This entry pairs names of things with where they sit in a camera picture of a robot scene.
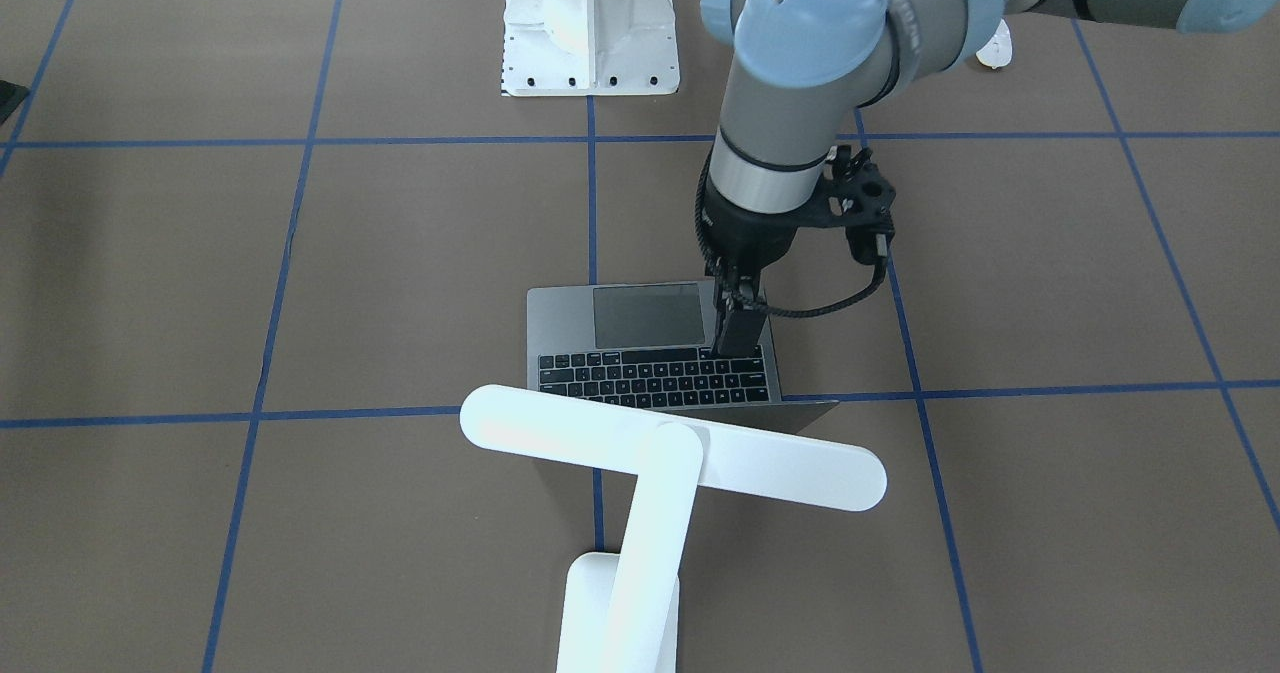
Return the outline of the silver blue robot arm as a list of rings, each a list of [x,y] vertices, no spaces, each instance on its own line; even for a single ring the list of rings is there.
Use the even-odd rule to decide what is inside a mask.
[[[1032,12],[1224,35],[1277,0],[701,0],[704,26],[733,52],[717,136],[695,194],[695,234],[716,281],[716,357],[755,351],[771,317],[812,319],[884,281],[893,187],[868,150],[837,145],[846,113],[974,58],[1006,17]],[[873,269],[863,290],[813,310],[769,305],[764,267],[800,228],[840,228]]]

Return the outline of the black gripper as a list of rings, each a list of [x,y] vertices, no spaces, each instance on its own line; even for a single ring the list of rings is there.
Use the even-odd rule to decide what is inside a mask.
[[[709,275],[722,287],[716,299],[716,354],[751,357],[768,310],[760,294],[762,273],[791,248],[797,226],[787,214],[748,211],[716,187],[701,189],[701,252]]]

